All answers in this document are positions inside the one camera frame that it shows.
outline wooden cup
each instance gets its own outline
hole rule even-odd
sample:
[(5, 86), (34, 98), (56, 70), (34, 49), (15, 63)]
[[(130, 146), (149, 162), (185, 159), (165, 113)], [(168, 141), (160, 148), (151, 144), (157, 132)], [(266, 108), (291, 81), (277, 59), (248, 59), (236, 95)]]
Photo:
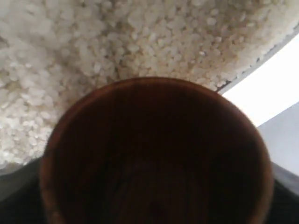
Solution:
[(271, 164), (222, 96), (170, 78), (98, 89), (60, 119), (40, 186), (49, 224), (261, 224)]

